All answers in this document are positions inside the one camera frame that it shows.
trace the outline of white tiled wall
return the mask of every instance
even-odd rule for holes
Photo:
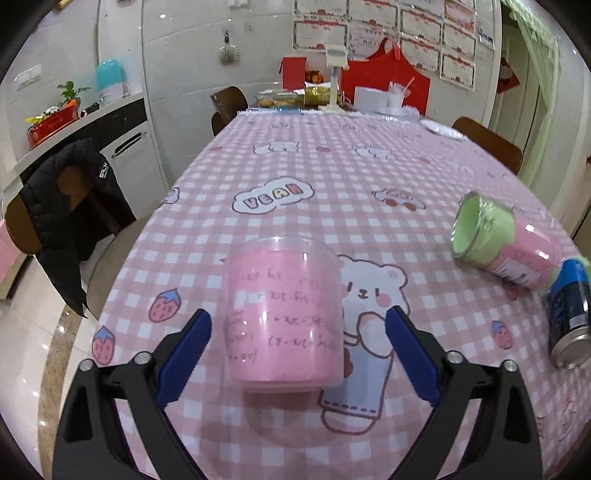
[[[280,87],[273,82],[281,80],[281,59],[296,54],[292,8],[293,0],[250,0],[232,10],[222,0],[144,0],[146,90],[169,181],[213,138],[212,93],[235,85],[252,103],[261,90]],[[240,50],[236,65],[217,59],[226,30]],[[307,57],[323,67],[321,54]]]
[[[82,108],[98,101],[94,69],[95,23],[99,0],[72,2],[62,11],[51,11],[18,53],[6,76],[7,117],[17,160],[28,151],[24,119],[60,101],[57,85],[68,80],[92,90],[81,94]],[[16,76],[41,65],[41,80],[17,90]]]

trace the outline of chair back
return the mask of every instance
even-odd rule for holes
[[[66,167],[57,179],[57,187],[60,192],[70,197],[70,211],[74,211],[82,200],[89,197],[103,224],[114,234],[121,230],[115,220],[95,198],[92,193],[92,182],[80,167]],[[27,207],[20,194],[15,196],[8,204],[4,220],[10,238],[21,252],[36,255],[41,251],[41,241],[35,232]]]
[[[238,87],[227,87],[210,96],[216,112],[220,114],[224,126],[236,118],[238,112],[248,109],[246,97]]]
[[[523,154],[514,144],[465,116],[457,119],[453,128],[480,145],[515,175],[519,173]]]
[[[224,122],[222,116],[218,112],[215,112],[212,115],[212,132],[213,132],[213,136],[216,137],[217,134],[220,133],[225,126],[226,126],[226,123]]]

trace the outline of cloud print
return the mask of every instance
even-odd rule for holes
[[[275,210],[280,205],[297,203],[314,195],[314,189],[308,183],[294,177],[280,177],[269,180],[248,192],[240,192],[234,197],[232,210],[237,213],[263,215]]]

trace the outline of red box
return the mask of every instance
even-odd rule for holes
[[[298,90],[306,81],[306,57],[283,57],[279,73],[283,72],[283,88]]]

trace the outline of black jacket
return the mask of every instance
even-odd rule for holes
[[[41,242],[39,263],[64,301],[79,315],[86,304],[80,262],[88,260],[96,243],[111,232],[102,224],[88,198],[70,211],[70,198],[59,191],[57,179],[77,165],[92,179],[93,192],[121,228],[135,221],[115,173],[91,139],[65,146],[46,159],[20,191]]]

